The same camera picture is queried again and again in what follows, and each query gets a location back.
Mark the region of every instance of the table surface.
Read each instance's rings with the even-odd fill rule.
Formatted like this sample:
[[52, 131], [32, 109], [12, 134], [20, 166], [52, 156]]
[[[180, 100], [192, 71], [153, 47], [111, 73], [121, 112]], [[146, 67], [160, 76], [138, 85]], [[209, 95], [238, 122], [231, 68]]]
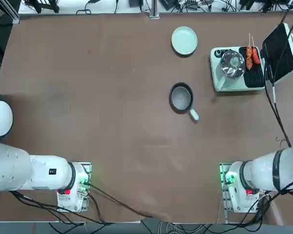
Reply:
[[[96, 15], [22, 20], [13, 26], [0, 72], [0, 93], [10, 101], [15, 121], [4, 143], [30, 154], [91, 161], [93, 184], [154, 217], [214, 223], [221, 199], [219, 163], [278, 150], [275, 139], [282, 133], [263, 91], [214, 91], [209, 54], [214, 47], [246, 45], [249, 33], [261, 47], [281, 17], [185, 14], [154, 20], [147, 15]], [[292, 23], [293, 15], [287, 21]], [[188, 58], [177, 56], [170, 44], [172, 32], [182, 25], [198, 37], [197, 49]], [[197, 124], [169, 106], [170, 88], [179, 81], [194, 92]], [[293, 144], [293, 75], [276, 89]], [[56, 204], [54, 191], [26, 194]], [[94, 195], [107, 221], [141, 218]], [[97, 218], [93, 204], [84, 215]], [[268, 223], [293, 225], [293, 197], [279, 197], [267, 218]], [[0, 220], [55, 219], [0, 192]], [[240, 220], [241, 215], [230, 215], [230, 221]], [[224, 222], [223, 210], [219, 222]]]

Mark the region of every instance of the floor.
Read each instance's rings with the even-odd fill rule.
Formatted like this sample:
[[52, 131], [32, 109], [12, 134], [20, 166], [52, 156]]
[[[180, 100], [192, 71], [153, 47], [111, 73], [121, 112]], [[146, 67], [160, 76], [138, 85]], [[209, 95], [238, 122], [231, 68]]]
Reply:
[[[153, 218], [147, 218], [144, 220], [144, 223], [150, 228], [153, 234], [157, 233], [159, 220]], [[62, 223], [53, 223], [52, 224], [56, 229], [58, 229], [61, 233], [64, 233], [68, 229], [71, 228], [70, 225], [62, 224]], [[188, 224], [183, 225], [185, 230], [193, 230], [198, 225], [195, 224]], [[70, 234], [86, 234], [91, 233], [101, 225], [94, 224], [94, 223], [87, 223], [85, 226], [80, 226], [72, 231]], [[222, 232], [226, 230], [228, 226], [217, 224], [213, 225], [211, 231], [213, 232]], [[197, 234], [202, 234], [204, 229], [196, 232]], [[48, 223], [0, 223], [0, 234], [13, 234], [13, 233], [22, 233], [22, 234], [56, 234], [54, 230], [51, 229]], [[97, 232], [100, 234], [150, 234], [150, 232], [146, 229], [146, 227], [140, 223], [117, 223], [113, 224], [108, 227], [104, 227], [101, 231]], [[166, 234], [166, 224], [162, 225], [162, 233]], [[236, 229], [234, 231], [230, 231], [230, 234], [245, 234], [247, 233], [244, 229]], [[263, 225], [258, 234], [293, 234], [293, 226], [292, 227], [277, 227], [277, 226], [270, 226], [270, 225]]]

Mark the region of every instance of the skewer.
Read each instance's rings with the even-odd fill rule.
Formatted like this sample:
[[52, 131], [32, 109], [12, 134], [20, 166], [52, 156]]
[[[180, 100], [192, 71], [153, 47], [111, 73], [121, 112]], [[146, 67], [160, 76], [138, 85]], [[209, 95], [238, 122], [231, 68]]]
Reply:
[[253, 41], [253, 48], [255, 48], [255, 46], [254, 46], [254, 39], [253, 39], [253, 36], [252, 36], [252, 41]]

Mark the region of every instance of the power cord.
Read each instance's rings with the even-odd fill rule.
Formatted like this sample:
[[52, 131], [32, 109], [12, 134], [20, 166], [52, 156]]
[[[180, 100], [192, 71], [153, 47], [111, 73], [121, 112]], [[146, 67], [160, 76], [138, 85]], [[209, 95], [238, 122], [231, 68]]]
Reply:
[[84, 12], [86, 15], [91, 15], [92, 14], [92, 12], [91, 12], [91, 10], [90, 9], [86, 9], [87, 8], [87, 5], [88, 4], [94, 4], [94, 3], [97, 3], [97, 2], [99, 2], [100, 0], [89, 0], [87, 3], [86, 3], [86, 5], [84, 6], [84, 9], [83, 10], [78, 10], [78, 11], [76, 11], [76, 15], [78, 15], [78, 13], [80, 13], [80, 12]]
[[119, 1], [119, 0], [116, 0], [116, 7], [115, 7], [114, 14], [116, 14], [116, 11], [117, 11], [118, 1]]
[[[281, 23], [283, 23], [283, 21], [284, 21], [286, 15], [287, 15], [287, 12], [286, 12], [285, 16], [282, 18]], [[281, 128], [281, 131], [282, 131], [283, 135], [284, 135], [284, 139], [285, 139], [285, 141], [286, 141], [287, 144], [288, 144], [288, 147], [292, 147], [292, 145], [291, 145], [291, 142], [290, 142], [290, 140], [289, 140], [289, 138], [288, 138], [288, 135], [286, 134], [286, 132], [285, 132], [285, 130], [284, 130], [284, 127], [283, 127], [283, 124], [282, 124], [282, 121], [281, 121], [281, 117], [280, 117], [280, 114], [279, 114], [279, 111], [278, 111], [274, 83], [275, 83], [275, 77], [276, 77], [276, 74], [277, 74], [278, 67], [279, 67], [279, 65], [280, 65], [280, 62], [281, 62], [282, 57], [283, 57], [283, 54], [284, 54], [284, 52], [285, 52], [285, 50], [286, 50], [286, 47], [287, 47], [287, 45], [288, 45], [289, 37], [291, 36], [292, 31], [293, 31], [293, 25], [291, 26], [291, 28], [290, 28], [290, 30], [289, 30], [289, 33], [288, 33], [288, 36], [287, 36], [287, 40], [286, 40], [285, 46], [284, 46], [284, 48], [283, 48], [283, 50], [282, 50], [282, 53], [281, 53], [281, 55], [280, 55], [280, 59], [279, 59], [279, 61], [278, 61], [278, 63], [277, 63], [277, 66], [276, 66], [276, 69], [275, 69], [274, 75], [273, 75], [273, 77], [272, 77], [272, 95], [273, 95], [274, 107], [273, 107], [273, 105], [272, 105], [272, 101], [271, 101], [271, 99], [270, 99], [270, 96], [269, 96], [268, 91], [267, 91], [267, 86], [266, 86], [266, 70], [267, 70], [267, 63], [265, 63], [265, 68], [264, 68], [264, 86], [265, 86], [266, 96], [267, 96], [267, 98], [268, 98], [268, 101], [269, 101], [269, 104], [270, 104], [271, 109], [272, 109], [272, 111], [273, 111], [273, 114], [274, 114], [275, 118], [277, 119], [277, 122], [278, 122], [278, 124], [279, 124], [279, 126], [280, 126], [280, 128]]]
[[66, 209], [66, 208], [64, 208], [64, 207], [59, 207], [59, 206], [56, 206], [56, 205], [50, 205], [50, 204], [45, 204], [45, 203], [42, 203], [42, 202], [38, 202], [38, 201], [36, 201], [36, 200], [34, 200], [34, 199], [31, 199], [31, 198], [29, 198], [29, 197], [27, 197], [27, 196], [24, 196], [23, 194], [21, 194], [21, 193], [18, 192], [18, 191], [10, 191], [10, 193], [13, 194], [14, 197], [15, 197], [18, 201], [20, 201], [21, 203], [23, 203], [23, 204], [25, 204], [25, 205], [27, 205], [27, 206], [32, 206], [32, 207], [40, 208], [40, 209], [43, 209], [43, 210], [48, 210], [53, 216], [55, 216], [55, 217], [57, 217], [57, 218], [59, 218], [59, 217], [58, 217], [56, 214], [52, 213], [52, 212], [56, 212], [56, 213], [59, 213], [59, 214], [63, 215], [63, 216], [69, 221], [69, 223], [71, 223], [71, 224], [78, 225], [78, 224], [73, 223], [73, 222], [72, 222], [72, 221], [71, 221], [66, 215], [64, 215], [62, 212], [57, 211], [57, 210], [55, 210], [55, 209], [53, 209], [53, 208], [61, 209], [61, 210], [67, 211], [67, 212], [69, 212], [69, 213], [71, 213], [71, 214], [74, 214], [74, 215], [76, 215], [76, 216], [78, 216], [78, 217], [81, 217], [81, 218], [87, 219], [87, 220], [89, 220], [89, 221], [91, 221], [91, 222], [95, 222], [95, 223], [98, 223], [98, 224], [103, 224], [103, 223], [98, 222], [98, 221], [96, 221], [96, 220], [94, 220], [94, 219], [92, 219], [92, 218], [86, 217], [86, 216], [84, 216], [84, 215], [82, 215], [82, 214], [79, 214], [78, 212], [71, 211], [71, 210]]
[[151, 229], [143, 222], [143, 220], [141, 220], [141, 223], [143, 224], [143, 226], [145, 226], [146, 227], [146, 229], [151, 233], [151, 234], [153, 234], [152, 233], [152, 231], [151, 231]]
[[136, 213], [137, 215], [141, 215], [141, 216], [143, 216], [143, 217], [147, 217], [147, 218], [153, 218], [152, 216], [146, 215], [146, 214], [144, 214], [144, 213], [141, 213], [141, 212], [139, 212], [139, 211], [137, 211], [137, 210], [135, 210], [135, 209], [133, 209], [133, 208], [127, 206], [127, 205], [124, 204], [123, 202], [117, 200], [116, 198], [112, 197], [112, 196], [109, 195], [108, 193], [104, 192], [102, 189], [100, 189], [100, 188], [98, 188], [98, 187], [96, 187], [96, 186], [94, 186], [94, 185], [92, 185], [92, 184], [90, 184], [90, 183], [88, 183], [88, 182], [85, 182], [84, 185], [88, 185], [88, 186], [90, 186], [90, 187], [96, 189], [96, 190], [99, 191], [100, 193], [102, 193], [102, 194], [104, 194], [105, 196], [107, 196], [107, 197], [109, 198], [109, 200], [112, 200], [113, 202], [116, 202], [117, 204], [126, 207], [127, 209], [131, 210], [132, 212]]
[[53, 227], [52, 226], [52, 224], [51, 223], [48, 223], [50, 226], [51, 226], [51, 228], [53, 229], [53, 230], [55, 230], [58, 234], [66, 234], [66, 233], [68, 233], [68, 232], [70, 232], [71, 230], [73, 230], [73, 229], [75, 229], [75, 228], [77, 228], [77, 227], [79, 227], [79, 226], [83, 226], [84, 225], [84, 223], [81, 223], [80, 225], [77, 225], [77, 226], [74, 226], [74, 227], [72, 227], [72, 228], [70, 228], [70, 229], [68, 229], [67, 231], [65, 231], [65, 232], [60, 232], [59, 230], [57, 230], [55, 227]]
[[93, 195], [91, 195], [90, 193], [88, 193], [88, 196], [91, 198], [91, 200], [93, 201], [94, 205], [96, 206], [96, 209], [97, 209], [97, 213], [98, 213], [98, 216], [99, 216], [99, 219], [100, 221], [104, 224], [104, 225], [111, 225], [111, 224], [114, 224], [114, 223], [106, 223], [103, 218], [102, 218], [102, 215], [101, 215], [101, 212], [100, 212], [100, 209], [99, 209], [99, 205], [96, 201], [96, 199], [94, 198]]

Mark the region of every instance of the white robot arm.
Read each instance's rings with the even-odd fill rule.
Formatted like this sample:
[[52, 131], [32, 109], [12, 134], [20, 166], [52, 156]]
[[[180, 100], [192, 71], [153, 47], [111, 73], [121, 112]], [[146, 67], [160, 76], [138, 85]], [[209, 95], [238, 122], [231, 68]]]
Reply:
[[259, 199], [259, 191], [281, 191], [293, 182], [293, 148], [278, 150], [246, 162], [234, 162], [226, 173], [226, 186], [234, 212], [246, 213]]
[[29, 155], [0, 144], [0, 191], [56, 190], [58, 206], [74, 212], [87, 210], [91, 164], [67, 162], [58, 156]]

